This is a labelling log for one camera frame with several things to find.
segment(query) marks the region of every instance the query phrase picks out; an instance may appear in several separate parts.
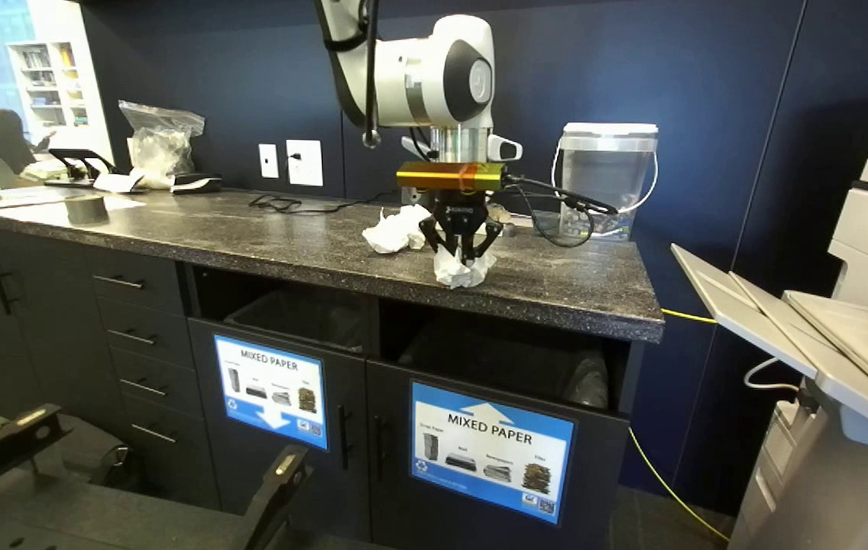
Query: floor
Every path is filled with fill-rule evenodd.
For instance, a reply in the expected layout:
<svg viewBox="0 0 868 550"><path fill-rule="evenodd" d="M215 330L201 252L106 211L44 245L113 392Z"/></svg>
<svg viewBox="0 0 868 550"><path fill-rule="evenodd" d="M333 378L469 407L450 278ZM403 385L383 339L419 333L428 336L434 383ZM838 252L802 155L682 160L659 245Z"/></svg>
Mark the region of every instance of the floor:
<svg viewBox="0 0 868 550"><path fill-rule="evenodd" d="M731 518L703 510L712 525L731 531ZM613 550L719 550L719 537L688 518L673 502L637 489L621 489L613 515Z"/></svg>

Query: wall outlet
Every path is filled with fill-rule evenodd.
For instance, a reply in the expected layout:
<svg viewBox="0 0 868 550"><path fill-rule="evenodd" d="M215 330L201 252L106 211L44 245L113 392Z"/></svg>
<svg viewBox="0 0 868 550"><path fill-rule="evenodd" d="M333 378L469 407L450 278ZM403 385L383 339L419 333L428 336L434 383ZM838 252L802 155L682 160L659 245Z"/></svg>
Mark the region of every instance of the wall outlet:
<svg viewBox="0 0 868 550"><path fill-rule="evenodd" d="M277 181L277 148L276 145L259 145L257 148L257 160L259 160L259 176Z"/></svg>
<svg viewBox="0 0 868 550"><path fill-rule="evenodd" d="M283 140L287 150L287 183L324 186L321 140Z"/></svg>

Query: drawer handle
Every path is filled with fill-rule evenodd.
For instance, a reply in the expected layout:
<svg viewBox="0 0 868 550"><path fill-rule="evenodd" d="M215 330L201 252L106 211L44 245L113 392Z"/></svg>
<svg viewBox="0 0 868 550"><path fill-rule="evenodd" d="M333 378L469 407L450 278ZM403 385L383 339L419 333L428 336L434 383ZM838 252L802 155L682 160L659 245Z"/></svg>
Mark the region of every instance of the drawer handle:
<svg viewBox="0 0 868 550"><path fill-rule="evenodd" d="M140 336L140 333L130 333L130 330L106 330L106 333L116 336L116 339L130 339L130 342L155 349L153 336Z"/></svg>
<svg viewBox="0 0 868 550"><path fill-rule="evenodd" d="M120 278L120 276L93 276L95 282L113 284L113 287L130 287L130 290L144 290L148 284Z"/></svg>
<svg viewBox="0 0 868 550"><path fill-rule="evenodd" d="M155 393L165 399L165 387L155 387L155 385L144 385L144 383L135 383L135 378L120 378L123 385L135 387L135 392L144 392L144 393Z"/></svg>
<svg viewBox="0 0 868 550"><path fill-rule="evenodd" d="M153 438L153 441L163 441L163 444L167 444L167 446L178 444L178 438L163 433L163 430L153 430L153 427L144 427L144 425L130 425L130 427L137 430L137 433L148 433L148 438Z"/></svg>

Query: white container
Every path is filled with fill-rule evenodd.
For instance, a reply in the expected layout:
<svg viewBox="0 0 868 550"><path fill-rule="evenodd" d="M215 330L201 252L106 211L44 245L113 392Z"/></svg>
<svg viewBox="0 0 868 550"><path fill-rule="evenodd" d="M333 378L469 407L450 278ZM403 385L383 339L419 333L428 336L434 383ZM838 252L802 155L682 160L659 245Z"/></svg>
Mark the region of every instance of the white container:
<svg viewBox="0 0 868 550"><path fill-rule="evenodd" d="M637 211L658 183L658 125L568 121L559 155L565 192L618 209L618 217L596 217L596 234L629 238Z"/></svg>

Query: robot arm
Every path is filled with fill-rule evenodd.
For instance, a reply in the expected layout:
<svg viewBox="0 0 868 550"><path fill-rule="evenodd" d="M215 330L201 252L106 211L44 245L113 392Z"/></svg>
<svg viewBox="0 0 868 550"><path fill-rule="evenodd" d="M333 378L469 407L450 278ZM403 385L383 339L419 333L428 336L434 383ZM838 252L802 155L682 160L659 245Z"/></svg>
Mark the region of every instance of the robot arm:
<svg viewBox="0 0 868 550"><path fill-rule="evenodd" d="M367 148L379 125L432 127L438 162L487 162L496 45L483 19L448 14L413 41L377 38L377 0L318 0L318 19L341 104Z"/></svg>

